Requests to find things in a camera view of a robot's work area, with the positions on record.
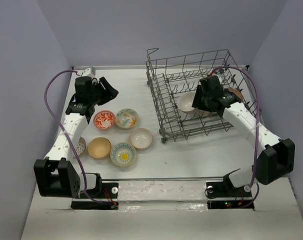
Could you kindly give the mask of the brown glazed bowl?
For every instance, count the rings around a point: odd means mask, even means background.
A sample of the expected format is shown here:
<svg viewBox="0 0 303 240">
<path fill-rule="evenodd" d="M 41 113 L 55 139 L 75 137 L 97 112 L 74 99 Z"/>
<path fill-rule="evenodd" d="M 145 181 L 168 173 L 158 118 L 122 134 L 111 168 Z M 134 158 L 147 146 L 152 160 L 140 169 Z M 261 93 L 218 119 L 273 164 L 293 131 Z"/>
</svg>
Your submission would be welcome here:
<svg viewBox="0 0 303 240">
<path fill-rule="evenodd" d="M 242 95 L 242 93 L 240 91 L 238 91 L 237 89 L 235 88 L 228 88 L 228 90 L 231 92 L 231 93 L 234 93 L 239 99 L 241 102 L 243 102 L 244 100 L 244 96 Z"/>
</svg>

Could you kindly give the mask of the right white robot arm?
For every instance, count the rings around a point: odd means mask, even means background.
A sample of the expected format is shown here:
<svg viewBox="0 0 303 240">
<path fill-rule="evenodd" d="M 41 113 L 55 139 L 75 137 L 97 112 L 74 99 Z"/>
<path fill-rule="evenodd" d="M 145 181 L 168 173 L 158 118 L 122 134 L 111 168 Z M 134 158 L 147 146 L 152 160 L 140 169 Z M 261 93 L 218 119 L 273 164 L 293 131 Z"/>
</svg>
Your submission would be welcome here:
<svg viewBox="0 0 303 240">
<path fill-rule="evenodd" d="M 254 149 L 253 164 L 226 174 L 221 184 L 227 196 L 235 195 L 241 187 L 254 183 L 268 185 L 294 170 L 295 144 L 281 139 L 253 116 L 241 98 L 221 85 L 219 77 L 208 76 L 199 80 L 194 108 L 217 113 L 232 124 Z"/>
</svg>

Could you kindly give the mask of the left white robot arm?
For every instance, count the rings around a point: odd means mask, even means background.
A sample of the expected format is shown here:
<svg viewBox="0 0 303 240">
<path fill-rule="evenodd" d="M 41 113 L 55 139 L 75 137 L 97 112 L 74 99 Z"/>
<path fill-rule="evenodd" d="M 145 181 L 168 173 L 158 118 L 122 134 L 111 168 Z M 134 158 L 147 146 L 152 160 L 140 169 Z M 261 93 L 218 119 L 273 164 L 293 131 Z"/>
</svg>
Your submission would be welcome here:
<svg viewBox="0 0 303 240">
<path fill-rule="evenodd" d="M 85 194 L 96 198 L 102 193 L 100 174 L 86 174 L 84 170 L 77 173 L 71 160 L 77 156 L 76 147 L 95 113 L 95 106 L 115 99 L 119 92 L 105 77 L 80 76 L 74 87 L 75 93 L 67 105 L 64 120 L 58 122 L 60 132 L 52 148 L 33 166 L 38 190 L 43 197 L 76 198 Z"/>
</svg>

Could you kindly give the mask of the small patterned bowl under arm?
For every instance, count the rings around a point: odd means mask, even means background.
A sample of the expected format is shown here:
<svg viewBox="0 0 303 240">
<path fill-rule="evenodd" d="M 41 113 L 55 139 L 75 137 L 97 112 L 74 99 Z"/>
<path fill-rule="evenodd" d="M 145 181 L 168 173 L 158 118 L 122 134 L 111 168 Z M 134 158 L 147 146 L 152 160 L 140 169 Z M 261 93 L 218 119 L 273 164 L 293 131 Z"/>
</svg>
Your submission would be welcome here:
<svg viewBox="0 0 303 240">
<path fill-rule="evenodd" d="M 86 147 L 87 147 L 87 144 L 86 144 L 85 139 L 83 137 L 80 137 L 78 144 L 75 147 L 77 156 L 82 155 L 84 153 L 84 151 L 86 150 Z"/>
</svg>

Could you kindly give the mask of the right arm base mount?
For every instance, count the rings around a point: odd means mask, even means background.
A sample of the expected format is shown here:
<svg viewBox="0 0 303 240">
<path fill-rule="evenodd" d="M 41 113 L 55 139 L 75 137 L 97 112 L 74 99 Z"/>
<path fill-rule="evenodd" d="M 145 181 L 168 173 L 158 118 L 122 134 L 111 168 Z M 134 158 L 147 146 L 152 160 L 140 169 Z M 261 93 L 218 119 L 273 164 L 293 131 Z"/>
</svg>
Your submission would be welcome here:
<svg viewBox="0 0 303 240">
<path fill-rule="evenodd" d="M 251 190 L 245 191 L 243 186 L 234 187 L 229 179 L 234 172 L 224 175 L 222 181 L 206 182 L 204 195 L 208 210 L 255 209 Z"/>
</svg>

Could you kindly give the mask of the plain white bowl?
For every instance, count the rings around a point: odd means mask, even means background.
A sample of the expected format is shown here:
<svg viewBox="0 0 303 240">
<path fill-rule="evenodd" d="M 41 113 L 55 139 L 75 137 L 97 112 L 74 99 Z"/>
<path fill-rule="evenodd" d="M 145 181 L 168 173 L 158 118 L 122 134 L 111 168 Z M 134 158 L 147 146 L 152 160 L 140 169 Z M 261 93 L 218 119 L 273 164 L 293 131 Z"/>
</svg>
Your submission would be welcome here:
<svg viewBox="0 0 303 240">
<path fill-rule="evenodd" d="M 201 117 L 207 117 L 207 116 L 209 116 L 211 114 L 209 111 L 201 110 L 201 109 L 198 109 L 196 111 L 196 113 L 197 113 L 197 116 L 200 117 L 200 118 Z"/>
</svg>

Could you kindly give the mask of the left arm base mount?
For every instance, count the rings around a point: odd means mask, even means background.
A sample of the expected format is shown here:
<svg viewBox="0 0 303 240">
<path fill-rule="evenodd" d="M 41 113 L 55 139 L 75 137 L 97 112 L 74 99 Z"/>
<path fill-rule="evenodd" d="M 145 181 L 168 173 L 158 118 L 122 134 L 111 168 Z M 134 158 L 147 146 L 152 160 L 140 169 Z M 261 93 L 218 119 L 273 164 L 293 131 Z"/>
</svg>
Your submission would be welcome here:
<svg viewBox="0 0 303 240">
<path fill-rule="evenodd" d="M 103 181 L 99 173 L 86 173 L 87 194 L 82 192 L 85 185 L 81 183 L 80 193 L 71 201 L 73 210 L 112 210 L 119 209 L 118 193 L 119 183 L 116 181 Z"/>
</svg>

